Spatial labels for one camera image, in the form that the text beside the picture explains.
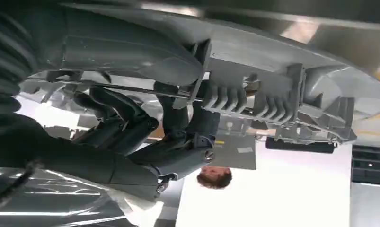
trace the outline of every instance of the white wall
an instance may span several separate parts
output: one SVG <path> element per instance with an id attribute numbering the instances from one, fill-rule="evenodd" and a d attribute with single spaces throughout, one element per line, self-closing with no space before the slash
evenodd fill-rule
<path id="1" fill-rule="evenodd" d="M 380 185 L 353 183 L 351 227 L 380 227 Z"/>
<path id="2" fill-rule="evenodd" d="M 233 169 L 224 190 L 186 177 L 177 227 L 348 227 L 351 145 L 334 154 L 265 149 L 256 145 L 257 170 Z"/>

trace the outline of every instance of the bolt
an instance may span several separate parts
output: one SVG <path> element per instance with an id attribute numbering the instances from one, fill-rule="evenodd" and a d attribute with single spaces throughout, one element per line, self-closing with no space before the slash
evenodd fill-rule
<path id="1" fill-rule="evenodd" d="M 214 154 L 214 152 L 212 150 L 207 150 L 205 152 L 205 159 L 207 161 L 212 161 L 214 158 L 215 158 L 215 154 Z"/>
<path id="2" fill-rule="evenodd" d="M 158 193 L 161 193 L 161 192 L 164 192 L 166 190 L 166 185 L 162 184 L 162 185 L 159 185 L 159 187 L 156 189 L 156 191 Z"/>

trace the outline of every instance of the brown hair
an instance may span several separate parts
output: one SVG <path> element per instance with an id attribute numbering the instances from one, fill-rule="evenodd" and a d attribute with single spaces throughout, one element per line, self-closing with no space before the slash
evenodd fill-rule
<path id="1" fill-rule="evenodd" d="M 223 189 L 230 184 L 231 172 L 219 176 L 217 180 L 211 180 L 203 174 L 197 176 L 197 181 L 200 185 L 210 189 Z"/>

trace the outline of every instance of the clear plastic wrap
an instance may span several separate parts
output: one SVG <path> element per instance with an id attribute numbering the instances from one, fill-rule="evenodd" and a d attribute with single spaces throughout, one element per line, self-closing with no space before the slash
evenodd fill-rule
<path id="1" fill-rule="evenodd" d="M 0 168 L 0 191 L 22 174 Z M 38 170 L 12 199 L 0 208 L 0 227 L 70 227 L 114 221 L 153 226 L 163 203 L 51 170 Z"/>

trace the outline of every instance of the gray plastic housing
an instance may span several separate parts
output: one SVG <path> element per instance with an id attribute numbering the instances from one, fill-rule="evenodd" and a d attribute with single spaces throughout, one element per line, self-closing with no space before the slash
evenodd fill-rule
<path id="1" fill-rule="evenodd" d="M 182 45 L 142 26 L 63 6 L 7 9 L 32 41 L 38 68 L 113 71 L 182 86 L 202 65 Z"/>

